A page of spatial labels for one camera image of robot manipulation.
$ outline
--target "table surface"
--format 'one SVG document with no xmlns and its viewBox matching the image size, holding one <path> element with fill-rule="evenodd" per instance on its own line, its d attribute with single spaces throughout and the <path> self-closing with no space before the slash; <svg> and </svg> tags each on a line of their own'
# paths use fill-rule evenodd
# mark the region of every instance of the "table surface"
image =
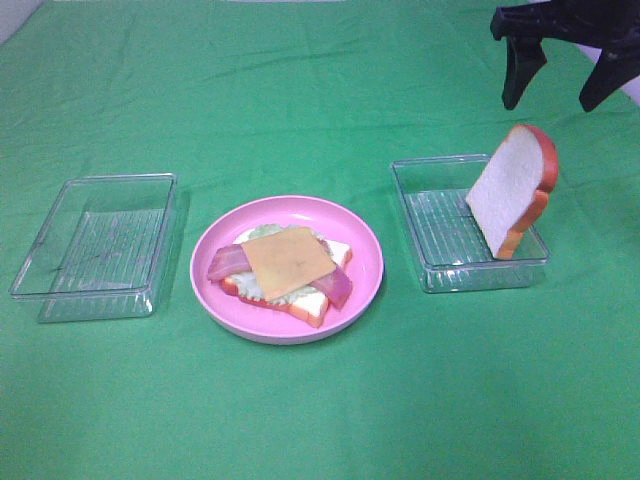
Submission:
<svg viewBox="0 0 640 480">
<path fill-rule="evenodd" d="M 640 109 L 584 113 L 591 62 L 545 40 L 505 110 L 495 6 L 45 3 L 0 47 L 0 477 L 639 478 Z M 390 163 L 520 122 L 560 156 L 545 280 L 423 293 Z M 6 293 L 64 180 L 167 171 L 185 213 L 152 316 L 41 325 Z M 280 194 L 349 208 L 385 257 L 365 314 L 300 346 L 231 334 L 189 280 L 213 221 Z"/>
</svg>

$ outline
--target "plate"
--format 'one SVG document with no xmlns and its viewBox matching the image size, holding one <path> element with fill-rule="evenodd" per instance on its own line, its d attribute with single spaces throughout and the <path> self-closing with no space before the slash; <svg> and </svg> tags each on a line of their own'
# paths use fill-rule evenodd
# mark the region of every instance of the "plate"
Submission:
<svg viewBox="0 0 640 480">
<path fill-rule="evenodd" d="M 353 290 L 340 310 L 329 306 L 320 328 L 287 313 L 243 303 L 207 280 L 207 269 L 219 248 L 232 243 L 245 230 L 265 223 L 307 226 L 328 239 L 351 245 L 353 256 L 345 272 Z M 196 297 L 220 325 L 241 337 L 269 344 L 313 342 L 351 325 L 375 297 L 383 271 L 378 239 L 359 216 L 328 200 L 300 195 L 254 200 L 223 215 L 200 237 L 190 268 Z"/>
</svg>

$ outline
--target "bread slice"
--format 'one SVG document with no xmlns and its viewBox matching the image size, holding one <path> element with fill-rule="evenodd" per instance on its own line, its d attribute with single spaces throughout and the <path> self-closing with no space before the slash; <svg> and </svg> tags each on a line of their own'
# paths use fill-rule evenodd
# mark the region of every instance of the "bread slice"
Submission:
<svg viewBox="0 0 640 480">
<path fill-rule="evenodd" d="M 242 243 L 250 238 L 255 229 L 249 229 L 239 235 L 233 243 Z M 324 239 L 331 259 L 336 265 L 344 268 L 352 256 L 351 246 L 334 240 Z M 324 316 L 329 308 L 329 299 L 319 290 L 303 287 L 291 296 L 285 296 L 277 302 L 267 302 L 262 298 L 262 292 L 257 288 L 255 274 L 243 272 L 229 275 L 219 282 L 220 288 L 228 295 L 237 296 L 243 302 L 262 308 L 270 308 L 288 313 L 314 328 L 322 326 Z"/>
<path fill-rule="evenodd" d="M 557 178 L 558 152 L 549 136 L 532 125 L 513 127 L 466 196 L 495 258 L 512 258 Z"/>
</svg>

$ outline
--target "bacon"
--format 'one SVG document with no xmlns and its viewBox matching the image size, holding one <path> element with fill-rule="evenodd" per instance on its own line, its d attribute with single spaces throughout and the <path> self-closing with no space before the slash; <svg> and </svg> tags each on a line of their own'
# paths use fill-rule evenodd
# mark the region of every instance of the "bacon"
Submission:
<svg viewBox="0 0 640 480">
<path fill-rule="evenodd" d="M 251 265 L 244 250 L 238 244 L 231 244 L 219 248 L 215 253 L 207 270 L 207 278 L 212 282 L 218 282 L 234 273 L 248 271 L 251 271 Z"/>
<path fill-rule="evenodd" d="M 342 308 L 353 289 L 351 280 L 337 265 L 331 273 L 314 280 L 309 285 L 324 293 L 336 308 Z"/>
</svg>

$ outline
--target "transparent tray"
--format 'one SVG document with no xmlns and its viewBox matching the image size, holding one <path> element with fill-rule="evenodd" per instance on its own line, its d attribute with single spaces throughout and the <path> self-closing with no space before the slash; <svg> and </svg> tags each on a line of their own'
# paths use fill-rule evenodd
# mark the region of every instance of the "transparent tray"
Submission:
<svg viewBox="0 0 640 480">
<path fill-rule="evenodd" d="M 534 227 L 511 260 L 496 260 L 465 202 L 489 159 L 478 154 L 391 164 L 414 265 L 426 292 L 527 287 L 544 278 L 549 251 Z"/>
<path fill-rule="evenodd" d="M 175 223 L 171 173 L 64 183 L 18 272 L 11 296 L 39 322 L 150 315 Z"/>
</svg>

